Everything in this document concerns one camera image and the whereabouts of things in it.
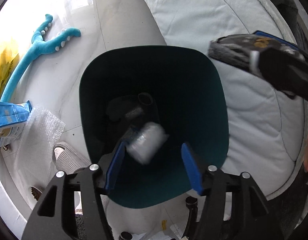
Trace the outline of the clear plastic wrap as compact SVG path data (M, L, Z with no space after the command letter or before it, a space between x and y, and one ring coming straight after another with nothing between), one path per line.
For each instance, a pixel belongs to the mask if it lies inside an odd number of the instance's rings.
M160 124L147 122L126 146L128 154L138 163L147 165L168 139Z

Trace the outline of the dark teal trash bin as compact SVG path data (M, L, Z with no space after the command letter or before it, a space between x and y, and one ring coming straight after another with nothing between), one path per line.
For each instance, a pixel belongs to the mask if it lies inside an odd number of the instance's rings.
M108 168L110 200L143 209L191 189L183 144L203 166L221 167L229 148L223 87L203 53L173 46L107 51L91 61L79 88L90 160L121 147Z

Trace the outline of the dark grey fleece blanket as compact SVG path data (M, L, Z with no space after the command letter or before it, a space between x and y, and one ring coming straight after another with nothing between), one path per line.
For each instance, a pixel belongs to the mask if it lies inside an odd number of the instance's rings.
M270 0L287 22L295 38L299 37L298 8L294 0Z

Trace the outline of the grey slipper on foot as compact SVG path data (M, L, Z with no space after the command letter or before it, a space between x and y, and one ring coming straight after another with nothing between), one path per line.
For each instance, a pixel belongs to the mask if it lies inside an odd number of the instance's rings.
M52 159L56 169L66 174L78 173L92 164L89 159L64 141L54 145Z

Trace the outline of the bubble wrap on floor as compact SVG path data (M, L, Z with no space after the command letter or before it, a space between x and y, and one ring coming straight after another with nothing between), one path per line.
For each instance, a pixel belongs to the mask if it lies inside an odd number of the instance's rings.
M53 146L60 139L65 123L49 110L35 107L23 130L15 169L22 181L47 184L51 177Z

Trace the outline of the grey quilted bed mattress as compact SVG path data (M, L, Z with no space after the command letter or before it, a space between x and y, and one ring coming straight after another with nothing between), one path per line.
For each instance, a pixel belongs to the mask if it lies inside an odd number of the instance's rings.
M294 42L270 0L144 0L169 46L204 54L210 42L257 30ZM302 166L308 135L308 103L290 99L256 76L219 61L229 120L223 171L249 172L267 197L290 187Z

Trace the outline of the blue white snack bag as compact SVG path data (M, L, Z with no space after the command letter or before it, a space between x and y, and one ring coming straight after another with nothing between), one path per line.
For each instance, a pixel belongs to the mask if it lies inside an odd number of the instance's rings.
M30 101L20 104L0 102L0 148L20 137L31 110Z

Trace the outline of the yellow plastic bag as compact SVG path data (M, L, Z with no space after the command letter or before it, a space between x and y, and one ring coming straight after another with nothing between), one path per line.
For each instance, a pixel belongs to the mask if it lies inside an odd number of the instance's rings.
M10 39L0 45L0 98L7 82L19 63L18 45Z

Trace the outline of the blue plush dinosaur toy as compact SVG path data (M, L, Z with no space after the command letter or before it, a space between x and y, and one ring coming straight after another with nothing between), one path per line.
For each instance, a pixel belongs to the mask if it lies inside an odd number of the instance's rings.
M45 15L45 21L34 31L31 38L31 47L26 54L19 61L15 70L12 72L5 89L2 92L0 98L1 102L9 102L14 90L27 70L29 65L35 61L41 55L52 54L63 48L67 41L71 37L80 37L81 31L78 28L68 28L64 30L60 35L53 38L52 40L45 41L43 36L46 34L48 29L51 27L53 16L50 14Z

